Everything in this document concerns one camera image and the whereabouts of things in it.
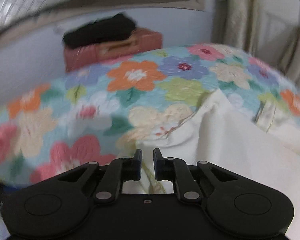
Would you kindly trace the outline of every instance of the floral bedspread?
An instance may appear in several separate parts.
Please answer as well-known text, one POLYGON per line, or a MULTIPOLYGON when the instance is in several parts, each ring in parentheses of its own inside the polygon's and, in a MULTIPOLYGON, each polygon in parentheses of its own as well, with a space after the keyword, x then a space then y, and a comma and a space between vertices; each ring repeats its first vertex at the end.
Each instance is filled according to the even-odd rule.
POLYGON ((0 181, 25 186, 130 155, 136 140, 168 134, 217 88, 252 121, 270 100, 300 125, 297 89, 257 58, 217 44, 154 50, 70 73, 0 108, 0 181))

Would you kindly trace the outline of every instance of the white cloth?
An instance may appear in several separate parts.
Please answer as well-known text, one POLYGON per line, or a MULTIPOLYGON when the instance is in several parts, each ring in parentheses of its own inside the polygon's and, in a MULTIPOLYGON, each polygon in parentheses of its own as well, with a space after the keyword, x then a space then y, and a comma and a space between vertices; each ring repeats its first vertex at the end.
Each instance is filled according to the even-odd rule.
POLYGON ((282 111, 276 104, 266 101, 259 111, 256 125, 278 138, 285 147, 300 155, 300 127, 290 114, 282 111))
MULTIPOLYGON (((167 138, 139 141, 137 147, 152 169, 153 149, 158 147, 163 157, 181 158, 187 164, 206 160, 281 191, 295 209, 286 236, 300 240, 300 156, 233 109, 221 90, 167 138)), ((170 184, 165 188, 172 191, 170 184)))

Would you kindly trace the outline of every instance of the purple flower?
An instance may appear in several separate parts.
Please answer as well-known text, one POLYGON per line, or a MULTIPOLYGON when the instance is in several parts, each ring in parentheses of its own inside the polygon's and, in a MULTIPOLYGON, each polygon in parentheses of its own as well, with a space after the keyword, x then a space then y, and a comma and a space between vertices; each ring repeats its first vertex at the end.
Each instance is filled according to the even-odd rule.
POLYGON ((101 64, 96 64, 74 71, 66 77, 66 89, 77 85, 96 84, 99 77, 105 75, 109 70, 109 68, 101 64))
POLYGON ((260 68, 257 65, 250 65, 247 67, 247 70, 255 75, 260 82, 265 83, 268 86, 278 85, 277 78, 264 68, 260 68))
POLYGON ((200 61, 191 57, 166 57, 162 60, 158 70, 167 76, 179 76, 184 79, 200 79, 209 73, 200 61))

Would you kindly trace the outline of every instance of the black cloth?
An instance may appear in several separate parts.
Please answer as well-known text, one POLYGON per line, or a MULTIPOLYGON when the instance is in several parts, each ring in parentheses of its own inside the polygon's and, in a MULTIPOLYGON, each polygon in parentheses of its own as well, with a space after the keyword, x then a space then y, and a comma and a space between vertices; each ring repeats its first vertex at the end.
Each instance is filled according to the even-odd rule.
POLYGON ((120 13, 65 33, 63 42, 71 49, 75 49, 107 41, 123 41, 130 37, 135 28, 135 22, 120 13))

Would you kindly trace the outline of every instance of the pink box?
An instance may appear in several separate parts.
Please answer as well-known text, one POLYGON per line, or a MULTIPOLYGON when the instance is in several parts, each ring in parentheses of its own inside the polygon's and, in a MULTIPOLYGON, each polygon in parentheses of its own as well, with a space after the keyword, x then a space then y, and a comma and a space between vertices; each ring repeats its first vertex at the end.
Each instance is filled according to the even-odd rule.
POLYGON ((103 60, 161 48, 161 33, 145 28, 137 28, 124 41, 91 44, 77 49, 65 47, 63 55, 66 63, 66 72, 70 72, 103 60))

